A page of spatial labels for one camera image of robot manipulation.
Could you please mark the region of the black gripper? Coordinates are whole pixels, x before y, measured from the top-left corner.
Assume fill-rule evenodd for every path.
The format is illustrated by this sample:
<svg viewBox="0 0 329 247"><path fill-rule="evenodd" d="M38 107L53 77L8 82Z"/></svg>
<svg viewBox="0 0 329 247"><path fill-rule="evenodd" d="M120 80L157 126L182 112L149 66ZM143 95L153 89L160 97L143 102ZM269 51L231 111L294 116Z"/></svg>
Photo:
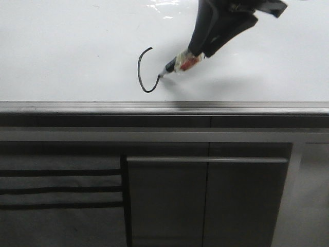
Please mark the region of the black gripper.
<svg viewBox="0 0 329 247"><path fill-rule="evenodd" d="M188 45L194 55L209 58L231 39L253 27L256 11L276 18L286 10L283 1L198 1L197 18Z"/></svg>

